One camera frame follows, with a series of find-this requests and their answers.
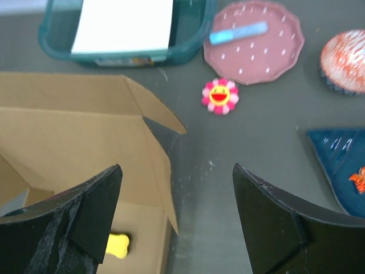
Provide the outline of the yellow bone toy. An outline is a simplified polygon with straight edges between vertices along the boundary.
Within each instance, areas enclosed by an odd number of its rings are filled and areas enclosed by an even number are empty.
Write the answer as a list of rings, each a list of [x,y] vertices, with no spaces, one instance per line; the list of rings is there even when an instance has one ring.
[[[118,259],[124,259],[128,255],[130,244],[129,236],[126,234],[109,234],[106,254],[113,255]]]

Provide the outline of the brown cardboard box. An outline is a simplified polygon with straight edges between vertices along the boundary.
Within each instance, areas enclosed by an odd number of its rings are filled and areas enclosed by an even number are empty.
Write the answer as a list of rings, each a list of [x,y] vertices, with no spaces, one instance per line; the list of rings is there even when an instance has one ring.
[[[146,119],[186,132],[154,93],[123,75],[2,72],[1,204],[34,204],[118,164],[111,231],[129,235],[129,254],[106,255],[98,272],[164,273],[178,230],[171,164]]]

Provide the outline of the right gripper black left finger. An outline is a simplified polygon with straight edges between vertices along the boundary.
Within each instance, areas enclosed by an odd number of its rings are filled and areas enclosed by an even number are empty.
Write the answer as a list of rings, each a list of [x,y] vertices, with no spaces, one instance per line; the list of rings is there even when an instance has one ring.
[[[116,164],[1,216],[1,273],[96,273],[106,253],[122,177]]]

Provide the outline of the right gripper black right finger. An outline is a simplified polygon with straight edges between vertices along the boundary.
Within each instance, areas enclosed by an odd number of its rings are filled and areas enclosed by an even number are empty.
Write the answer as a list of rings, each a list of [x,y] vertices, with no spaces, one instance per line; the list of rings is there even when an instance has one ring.
[[[253,273],[364,273],[364,219],[310,203],[239,164],[233,187]]]

